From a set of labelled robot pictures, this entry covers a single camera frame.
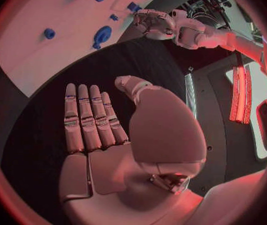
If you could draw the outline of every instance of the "second robotic hand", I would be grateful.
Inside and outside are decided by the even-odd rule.
[[[105,113],[112,130],[112,133],[116,139],[117,144],[124,144],[129,141],[129,137],[127,136],[126,132],[124,131],[123,127],[121,126],[115,111],[111,104],[110,96],[107,92],[101,93],[101,98],[103,101]]]
[[[78,87],[78,100],[85,147],[88,152],[92,152],[101,148],[101,141],[91,109],[88,88],[84,84]]]
[[[112,145],[115,145],[116,140],[109,124],[109,120],[98,86],[92,85],[89,91],[98,134],[103,148],[106,149]]]
[[[84,151],[84,142],[77,110],[76,88],[73,83],[69,83],[66,87],[64,128],[68,152],[73,154]]]

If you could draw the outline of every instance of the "white panel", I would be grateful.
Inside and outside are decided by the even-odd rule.
[[[256,147],[256,154],[259,159],[267,157],[267,150],[264,147],[259,123],[257,119],[257,106],[267,99],[267,76],[262,73],[261,66],[256,62],[250,62],[251,88],[252,88],[252,103],[250,122],[254,135],[254,143]],[[233,70],[226,73],[227,78],[233,83]]]
[[[112,36],[101,47],[116,43],[132,22],[130,2],[143,8],[151,1],[29,0],[0,39],[0,66],[29,97],[57,72],[96,51],[94,35],[103,26],[112,28]],[[119,21],[109,19],[113,13]],[[46,28],[56,32],[53,39],[44,38]]]

